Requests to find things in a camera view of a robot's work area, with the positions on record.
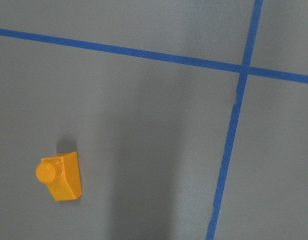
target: yellow-orange plastic piece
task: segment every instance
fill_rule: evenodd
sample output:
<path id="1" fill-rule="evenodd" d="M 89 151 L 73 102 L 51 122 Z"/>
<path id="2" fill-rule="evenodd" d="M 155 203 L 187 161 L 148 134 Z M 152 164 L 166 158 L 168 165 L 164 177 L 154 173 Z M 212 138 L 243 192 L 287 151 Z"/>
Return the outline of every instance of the yellow-orange plastic piece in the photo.
<path id="1" fill-rule="evenodd" d="M 36 168 L 36 176 L 56 201 L 75 200 L 82 195 L 76 152 L 43 158 Z"/>

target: gray surface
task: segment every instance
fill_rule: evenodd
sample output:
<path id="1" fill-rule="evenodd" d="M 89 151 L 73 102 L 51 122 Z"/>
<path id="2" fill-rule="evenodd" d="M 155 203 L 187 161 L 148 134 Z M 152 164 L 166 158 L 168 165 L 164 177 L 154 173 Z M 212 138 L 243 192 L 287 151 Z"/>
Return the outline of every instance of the gray surface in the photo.
<path id="1" fill-rule="evenodd" d="M 0 239 L 204 239 L 237 79 L 0 37 Z M 73 150 L 55 202 L 35 168 Z"/>
<path id="2" fill-rule="evenodd" d="M 248 78 L 216 240 L 308 240 L 308 85 Z"/>
<path id="3" fill-rule="evenodd" d="M 265 0 L 252 66 L 308 75 L 308 0 Z"/>
<path id="4" fill-rule="evenodd" d="M 241 64 L 250 0 L 0 0 L 0 28 Z"/>

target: vertical blue line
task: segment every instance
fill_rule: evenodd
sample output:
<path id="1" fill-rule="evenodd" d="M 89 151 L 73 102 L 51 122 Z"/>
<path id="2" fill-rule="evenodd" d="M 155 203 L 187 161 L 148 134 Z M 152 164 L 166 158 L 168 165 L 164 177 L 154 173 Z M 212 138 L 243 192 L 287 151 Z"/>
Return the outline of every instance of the vertical blue line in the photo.
<path id="1" fill-rule="evenodd" d="M 212 218 L 208 225 L 206 240 L 214 240 L 214 237 L 215 237 L 220 206 L 221 206 L 221 202 L 223 198 L 230 157 L 231 157 L 232 150 L 233 150 L 233 144 L 234 144 L 235 134 L 237 130 L 239 114 L 240 114 L 244 92 L 245 92 L 248 69 L 250 66 L 251 58 L 252 58 L 252 53 L 253 53 L 253 48 L 255 44 L 255 38 L 256 38 L 257 27 L 259 23 L 262 5 L 263 5 L 263 0 L 255 0 L 251 22 L 249 25 L 246 45 L 245 45 L 244 57 L 242 61 L 243 71 L 240 73 L 238 83 L 237 83 L 236 103 L 233 106 L 230 121 L 229 121 L 229 127 L 228 127 L 226 142 L 225 142 L 225 148 L 224 148 L 224 155 L 223 155 L 221 167 L 219 170 L 216 192 L 214 196 L 214 202 L 213 202 L 214 209 L 212 213 Z"/>

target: orange object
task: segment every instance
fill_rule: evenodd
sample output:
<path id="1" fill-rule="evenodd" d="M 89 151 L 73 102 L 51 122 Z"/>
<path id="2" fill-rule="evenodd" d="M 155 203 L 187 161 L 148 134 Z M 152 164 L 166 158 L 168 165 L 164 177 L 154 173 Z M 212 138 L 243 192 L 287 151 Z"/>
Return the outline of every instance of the orange object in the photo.
<path id="1" fill-rule="evenodd" d="M 75 200 L 82 195 L 76 152 L 43 158 L 36 168 L 36 176 L 56 201 Z"/>

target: blue stripe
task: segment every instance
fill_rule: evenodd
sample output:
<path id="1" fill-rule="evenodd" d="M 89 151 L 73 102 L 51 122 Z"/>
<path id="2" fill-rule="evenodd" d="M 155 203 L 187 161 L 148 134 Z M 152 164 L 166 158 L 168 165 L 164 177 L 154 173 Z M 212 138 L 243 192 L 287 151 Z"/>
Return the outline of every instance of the blue stripe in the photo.
<path id="1" fill-rule="evenodd" d="M 242 61 L 243 67 L 247 69 L 249 68 L 251 58 L 252 58 L 252 53 L 253 53 L 253 48 L 255 44 L 255 38 L 256 38 L 257 27 L 259 23 L 262 4 L 263 4 L 263 0 L 255 0 L 252 18 L 251 18 L 247 40 L 246 40 L 244 57 Z M 240 110 L 241 110 L 241 106 L 242 106 L 242 102 L 244 98 L 247 74 L 248 74 L 247 72 L 243 71 L 239 75 L 239 79 L 238 79 L 238 84 L 237 84 L 237 89 L 236 89 L 236 93 L 237 93 L 236 103 L 233 106 L 230 121 L 229 121 L 229 127 L 228 127 L 226 142 L 225 142 L 225 148 L 224 148 L 224 155 L 223 155 L 221 167 L 219 170 L 216 192 L 214 196 L 214 202 L 213 202 L 214 209 L 213 209 L 211 220 L 208 225 L 206 240 L 213 240 L 215 237 L 217 221 L 218 221 L 219 211 L 220 211 L 221 202 L 223 198 L 230 157 L 231 157 L 232 150 L 233 150 L 233 144 L 234 144 L 235 134 L 237 130 L 239 114 L 240 114 Z"/>
<path id="2" fill-rule="evenodd" d="M 248 74 L 308 84 L 308 75 L 250 67 Z"/>
<path id="3" fill-rule="evenodd" d="M 95 42 L 73 40 L 73 39 L 68 39 L 68 38 L 63 38 L 63 37 L 40 35 L 40 34 L 34 34 L 34 33 L 22 32 L 22 31 L 13 31 L 13 30 L 1 29 L 1 28 L 0 28 L 0 36 L 25 39 L 25 40 L 33 40 L 33 41 L 38 41 L 38 42 L 64 45 L 64 46 L 70 46 L 70 47 L 75 47 L 75 48 L 90 49 L 90 50 L 95 50 L 95 51 L 127 55 L 127 56 L 133 56 L 133 57 L 144 58 L 144 59 L 153 59 L 153 60 L 159 60 L 159 61 L 170 62 L 170 63 L 177 63 L 177 64 L 180 63 L 184 65 L 190 65 L 190 66 L 196 66 L 196 67 L 202 67 L 202 68 L 208 68 L 208 69 L 217 69 L 217 70 L 223 70 L 223 71 L 229 71 L 229 72 L 235 72 L 235 73 L 241 72 L 241 66 L 237 64 L 203 60 L 203 59 L 198 59 L 198 58 L 193 58 L 193 57 L 178 56 L 178 55 L 139 50 L 139 49 L 127 48 L 127 47 L 121 47 L 121 46 L 106 45 L 106 44 L 95 43 Z"/>

